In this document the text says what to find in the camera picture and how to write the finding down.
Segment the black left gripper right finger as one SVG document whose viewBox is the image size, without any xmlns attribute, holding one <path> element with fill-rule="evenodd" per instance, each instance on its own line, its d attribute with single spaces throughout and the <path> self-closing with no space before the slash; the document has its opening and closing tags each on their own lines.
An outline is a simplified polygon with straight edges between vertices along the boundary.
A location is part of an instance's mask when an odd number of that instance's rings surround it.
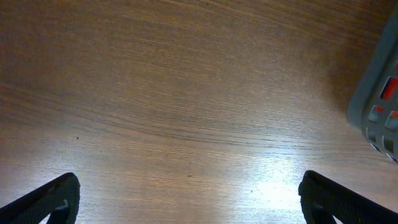
<svg viewBox="0 0 398 224">
<path fill-rule="evenodd" d="M 307 223 L 397 223 L 397 213 L 308 170 L 298 187 Z"/>
</svg>

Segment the orange pasta package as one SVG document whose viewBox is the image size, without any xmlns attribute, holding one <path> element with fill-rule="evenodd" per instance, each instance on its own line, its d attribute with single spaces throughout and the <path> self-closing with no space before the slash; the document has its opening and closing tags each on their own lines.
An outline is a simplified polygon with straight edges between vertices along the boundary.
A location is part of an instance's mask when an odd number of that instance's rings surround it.
<svg viewBox="0 0 398 224">
<path fill-rule="evenodd" d="M 393 110 L 388 110 L 388 112 L 391 112 L 392 118 L 397 118 L 397 62 L 392 67 L 392 75 L 388 77 L 380 94 L 380 99 L 383 103 L 387 103 L 387 106 L 394 107 Z"/>
</svg>

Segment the grey plastic basket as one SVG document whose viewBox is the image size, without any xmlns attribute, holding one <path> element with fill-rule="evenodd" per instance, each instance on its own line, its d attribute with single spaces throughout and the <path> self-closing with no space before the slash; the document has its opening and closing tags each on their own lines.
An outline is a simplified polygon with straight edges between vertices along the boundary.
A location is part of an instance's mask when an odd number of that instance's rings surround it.
<svg viewBox="0 0 398 224">
<path fill-rule="evenodd" d="M 397 162 L 397 118 L 391 117 L 380 94 L 397 62 L 397 7 L 394 8 L 360 79 L 346 112 L 350 125 L 360 129 L 370 145 Z"/>
</svg>

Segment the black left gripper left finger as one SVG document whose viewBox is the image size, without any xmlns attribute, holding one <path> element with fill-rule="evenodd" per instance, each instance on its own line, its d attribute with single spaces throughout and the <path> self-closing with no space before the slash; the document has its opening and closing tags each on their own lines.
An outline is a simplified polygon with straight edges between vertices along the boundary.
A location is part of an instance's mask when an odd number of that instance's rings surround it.
<svg viewBox="0 0 398 224">
<path fill-rule="evenodd" d="M 72 173 L 65 173 L 1 208 L 1 223 L 74 224 L 80 203 L 80 183 Z"/>
</svg>

